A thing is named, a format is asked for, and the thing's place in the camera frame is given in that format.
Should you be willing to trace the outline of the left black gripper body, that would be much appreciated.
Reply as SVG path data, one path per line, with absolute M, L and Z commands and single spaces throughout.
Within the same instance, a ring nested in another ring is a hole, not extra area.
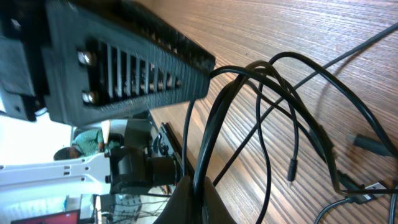
M 175 185 L 180 181 L 180 164 L 172 157 L 153 157 L 147 160 L 149 183 L 153 187 Z

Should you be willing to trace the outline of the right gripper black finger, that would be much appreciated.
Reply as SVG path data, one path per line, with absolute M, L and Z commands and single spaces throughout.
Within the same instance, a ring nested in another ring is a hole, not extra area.
M 215 57 L 136 1 L 47 1 L 52 121 L 84 126 L 208 93 Z

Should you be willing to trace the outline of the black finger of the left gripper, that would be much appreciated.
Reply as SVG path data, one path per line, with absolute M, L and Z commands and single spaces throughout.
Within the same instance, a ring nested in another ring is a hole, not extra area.
M 234 223 L 209 178 L 205 178 L 202 198 L 193 195 L 192 180 L 185 176 L 177 185 L 165 208 L 154 221 L 158 224 Z

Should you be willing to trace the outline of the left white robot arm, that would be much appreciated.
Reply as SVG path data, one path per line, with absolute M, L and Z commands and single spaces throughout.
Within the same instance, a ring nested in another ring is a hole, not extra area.
M 150 188 L 176 189 L 156 223 L 234 223 L 209 178 L 194 189 L 173 157 L 149 157 L 122 147 L 110 153 L 41 164 L 1 166 L 1 205 L 60 195 L 142 195 Z

